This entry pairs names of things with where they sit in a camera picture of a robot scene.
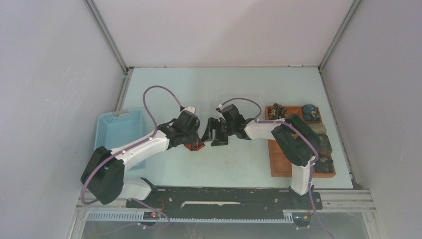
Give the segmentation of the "orange navy striped tie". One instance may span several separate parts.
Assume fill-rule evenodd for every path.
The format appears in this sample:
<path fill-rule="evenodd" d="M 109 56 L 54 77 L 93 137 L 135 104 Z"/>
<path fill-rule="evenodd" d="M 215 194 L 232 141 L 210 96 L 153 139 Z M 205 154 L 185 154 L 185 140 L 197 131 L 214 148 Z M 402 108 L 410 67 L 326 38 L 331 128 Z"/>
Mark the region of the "orange navy striped tie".
<path fill-rule="evenodd" d="M 199 151 L 205 147 L 205 144 L 200 139 L 197 139 L 194 143 L 184 144 L 184 146 L 189 151 Z"/>

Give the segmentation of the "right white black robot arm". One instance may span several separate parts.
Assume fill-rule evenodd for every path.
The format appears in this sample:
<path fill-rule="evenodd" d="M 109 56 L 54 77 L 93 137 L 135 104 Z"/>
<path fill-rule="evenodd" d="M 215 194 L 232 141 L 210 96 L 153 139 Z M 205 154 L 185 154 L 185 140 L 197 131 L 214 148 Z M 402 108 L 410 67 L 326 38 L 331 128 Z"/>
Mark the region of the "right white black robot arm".
<path fill-rule="evenodd" d="M 320 148 L 320 139 L 296 114 L 276 120 L 244 118 L 238 108 L 231 104 L 219 105 L 218 118 L 209 118 L 201 142 L 212 146 L 228 145 L 229 136 L 239 139 L 274 140 L 292 165 L 289 200 L 295 208 L 304 207 L 310 200 L 312 166 Z"/>

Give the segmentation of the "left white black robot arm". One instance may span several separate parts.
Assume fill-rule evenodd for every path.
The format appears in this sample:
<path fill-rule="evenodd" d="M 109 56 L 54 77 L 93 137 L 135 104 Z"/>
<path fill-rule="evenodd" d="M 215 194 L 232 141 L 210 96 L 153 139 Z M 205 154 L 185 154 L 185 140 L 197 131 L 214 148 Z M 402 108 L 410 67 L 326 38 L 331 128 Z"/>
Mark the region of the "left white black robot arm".
<path fill-rule="evenodd" d="M 126 172 L 148 157 L 179 145 L 196 144 L 199 140 L 199 118 L 195 107 L 185 107 L 177 119 L 163 123 L 156 131 L 121 147 L 94 150 L 81 175 L 83 191 L 89 190 L 95 200 L 106 205 L 116 199 L 138 199 L 145 207 L 157 202 L 157 193 L 146 179 L 129 179 Z"/>

